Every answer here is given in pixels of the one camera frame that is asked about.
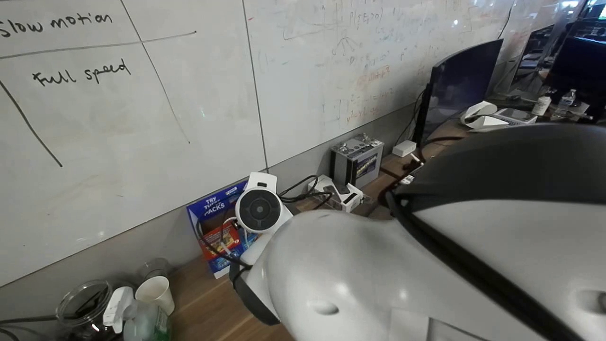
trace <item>white camera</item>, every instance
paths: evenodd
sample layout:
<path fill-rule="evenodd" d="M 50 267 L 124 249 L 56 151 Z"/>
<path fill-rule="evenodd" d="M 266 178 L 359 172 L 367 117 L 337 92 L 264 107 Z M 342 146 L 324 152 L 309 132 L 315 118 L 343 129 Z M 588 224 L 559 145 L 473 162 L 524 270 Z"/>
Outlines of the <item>white camera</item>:
<path fill-rule="evenodd" d="M 276 194 L 278 178 L 266 173 L 251 173 L 244 193 L 236 202 L 238 224 L 248 232 L 274 234 L 293 214 Z"/>

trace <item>black marker line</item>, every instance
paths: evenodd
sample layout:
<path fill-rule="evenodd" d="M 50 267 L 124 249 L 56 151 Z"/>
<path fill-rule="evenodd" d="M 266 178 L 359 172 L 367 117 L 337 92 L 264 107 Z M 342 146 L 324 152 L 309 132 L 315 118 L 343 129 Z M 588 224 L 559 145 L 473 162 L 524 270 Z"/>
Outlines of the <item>black marker line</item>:
<path fill-rule="evenodd" d="M 54 50 L 42 50 L 42 51 L 34 51 L 34 52 L 25 52 L 25 53 L 19 53 L 19 54 L 16 54 L 16 55 L 0 56 L 0 60 L 2 60 L 2 59 L 8 59 L 8 58 L 15 58 L 15 57 L 29 56 L 29 55 L 39 55 L 41 53 L 63 52 L 63 51 L 72 51 L 72 50 L 98 49 L 100 47 L 114 47 L 114 46 L 135 45 L 135 44 L 141 44 L 142 42 L 159 41 L 159 40 L 166 40 L 166 39 L 172 39 L 172 38 L 179 38 L 179 37 L 182 37 L 182 36 L 194 35 L 197 32 L 198 31 L 194 31 L 194 32 L 190 32 L 190 33 L 183 33 L 181 35 L 166 36 L 166 37 L 162 37 L 162 38 L 149 39 L 149 40 L 145 40 L 145 41 L 120 42 L 118 44 L 80 46 L 80 47 L 66 47 L 64 49 L 54 49 Z"/>
<path fill-rule="evenodd" d="M 143 40 L 141 39 L 141 35 L 139 34 L 139 31 L 137 31 L 137 27 L 135 26 L 135 23 L 133 22 L 133 18 L 130 17 L 130 13 L 126 9 L 126 5 L 124 5 L 124 1 L 120 0 L 120 2 L 122 3 L 122 7 L 124 8 L 124 11 L 126 12 L 126 15 L 128 16 L 128 19 L 130 20 L 130 24 L 135 29 L 135 33 L 137 33 L 137 37 L 139 37 L 139 42 L 141 43 L 141 46 L 143 46 L 143 50 L 145 51 L 147 58 L 150 60 L 153 70 L 156 72 L 158 81 L 160 82 L 160 85 L 162 86 L 162 90 L 164 90 L 164 96 L 166 96 L 166 100 L 168 101 L 168 106 L 170 107 L 170 111 L 173 112 L 173 117 L 175 118 L 175 121 L 177 122 L 177 125 L 179 126 L 179 129 L 181 130 L 181 133 L 183 133 L 183 137 L 185 137 L 185 140 L 187 141 L 187 143 L 191 143 L 191 141 L 187 138 L 187 135 L 185 134 L 183 127 L 181 127 L 181 122 L 179 122 L 179 119 L 177 118 L 177 114 L 175 114 L 175 110 L 173 109 L 173 104 L 170 102 L 170 98 L 168 97 L 168 93 L 166 92 L 166 88 L 164 87 L 164 83 L 162 82 L 162 79 L 160 79 L 160 74 L 158 73 L 158 70 L 156 70 L 156 66 L 153 64 L 152 58 L 151 58 L 149 52 L 147 51 L 147 48 L 145 47 Z"/>
<path fill-rule="evenodd" d="M 13 95 L 11 95 L 11 93 L 8 91 L 8 89 L 6 88 L 6 86 L 4 85 L 4 83 L 2 82 L 1 79 L 0 79 L 0 86 L 2 87 L 2 89 L 4 90 L 4 92 L 8 95 L 8 97 L 10 98 L 10 100 L 13 102 L 13 104 L 15 105 L 15 107 L 17 108 L 17 110 L 19 111 L 19 113 L 21 114 L 21 117 L 23 117 L 23 120 L 25 121 L 25 124 L 27 124 L 27 127 L 29 127 L 29 129 L 32 132 L 32 134 L 34 134 L 34 136 L 38 139 L 38 142 L 40 142 L 40 144 L 42 145 L 42 147 L 44 147 L 44 149 L 46 149 L 46 151 L 48 152 L 48 154 L 55 160 L 55 162 L 57 162 L 57 164 L 59 165 L 59 167 L 63 168 L 63 165 L 61 164 L 61 162 L 59 162 L 59 160 L 53 154 L 53 152 L 50 151 L 50 149 L 42 141 L 42 139 L 40 138 L 40 136 L 38 136 L 38 134 L 36 133 L 36 131 L 34 130 L 34 128 L 32 127 L 32 125 L 30 124 L 30 121 L 27 119 L 25 113 L 23 112 L 23 110 L 19 106 L 19 103 L 17 103 L 17 101 L 15 100 L 15 98 L 13 97 Z"/>
<path fill-rule="evenodd" d="M 267 163 L 267 150 L 265 149 L 265 136 L 263 136 L 263 122 L 261 122 L 261 109 L 259 107 L 259 93 L 257 92 L 257 77 L 255 77 L 255 64 L 253 63 L 253 49 L 250 47 L 250 35 L 248 34 L 248 19 L 246 16 L 246 6 L 242 0 L 242 9 L 244 9 L 244 24 L 246 25 L 246 39 L 248 39 L 248 53 L 250 54 L 250 67 L 253 69 L 253 84 L 255 85 L 255 98 L 257 99 L 257 113 L 259 114 L 259 127 L 261 127 L 261 143 L 263 144 L 263 156 L 265 157 L 265 168 L 269 173 Z"/>

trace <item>whiteboard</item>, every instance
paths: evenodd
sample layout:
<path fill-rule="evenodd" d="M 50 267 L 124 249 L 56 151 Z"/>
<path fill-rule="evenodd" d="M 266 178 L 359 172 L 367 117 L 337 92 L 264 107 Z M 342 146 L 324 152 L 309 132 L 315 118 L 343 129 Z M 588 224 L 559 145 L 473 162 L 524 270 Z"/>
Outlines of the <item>whiteboard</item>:
<path fill-rule="evenodd" d="M 0 81 L 0 286 L 266 167 L 238 0 L 0 1 Z"/>
<path fill-rule="evenodd" d="M 413 103 L 438 61 L 497 39 L 513 5 L 526 20 L 534 0 L 244 2 L 272 166 Z"/>

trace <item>glass jar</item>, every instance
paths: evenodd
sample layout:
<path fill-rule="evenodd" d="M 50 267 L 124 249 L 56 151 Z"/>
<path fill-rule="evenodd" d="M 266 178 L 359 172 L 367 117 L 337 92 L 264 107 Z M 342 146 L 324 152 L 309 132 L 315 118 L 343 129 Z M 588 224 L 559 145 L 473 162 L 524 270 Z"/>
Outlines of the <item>glass jar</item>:
<path fill-rule="evenodd" d="M 121 340 L 121 334 L 103 325 L 103 313 L 113 291 L 108 281 L 94 280 L 68 292 L 56 309 L 57 340 Z"/>

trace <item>black monitor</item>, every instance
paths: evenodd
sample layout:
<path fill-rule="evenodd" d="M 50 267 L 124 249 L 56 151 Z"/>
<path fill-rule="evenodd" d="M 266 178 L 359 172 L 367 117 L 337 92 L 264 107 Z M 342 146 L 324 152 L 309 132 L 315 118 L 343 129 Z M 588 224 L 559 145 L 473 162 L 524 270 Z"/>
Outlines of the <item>black monitor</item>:
<path fill-rule="evenodd" d="M 576 89 L 578 98 L 594 106 L 606 104 L 606 42 L 566 38 L 545 84 L 565 93 Z"/>
<path fill-rule="evenodd" d="M 503 39 L 460 51 L 437 63 L 423 93 L 413 141 L 423 143 L 442 123 L 484 100 Z"/>

